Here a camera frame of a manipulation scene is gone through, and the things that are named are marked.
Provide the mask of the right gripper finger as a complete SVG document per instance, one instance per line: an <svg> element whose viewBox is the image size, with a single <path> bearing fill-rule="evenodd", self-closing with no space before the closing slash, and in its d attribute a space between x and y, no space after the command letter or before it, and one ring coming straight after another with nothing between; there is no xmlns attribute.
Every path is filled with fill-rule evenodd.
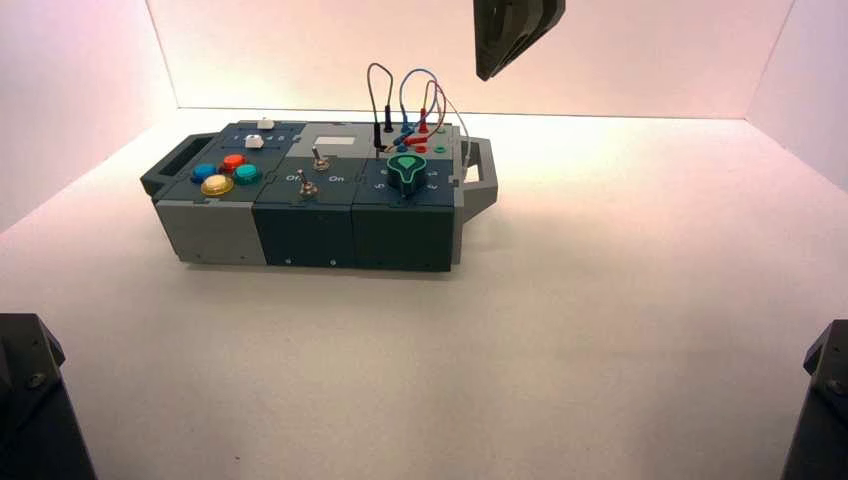
<svg viewBox="0 0 848 480"><path fill-rule="evenodd" d="M529 46L538 27L538 2L474 1L476 74L489 80Z"/></svg>
<svg viewBox="0 0 848 480"><path fill-rule="evenodd" d="M532 34L530 44L527 48L527 49L529 49L541 37L543 37L545 34L547 34L554 26L556 26L559 23L559 21L561 20L561 18L565 14L566 2L563 1L563 0L519 0L519 1L537 1L538 2L538 27L536 28L536 30Z"/></svg>

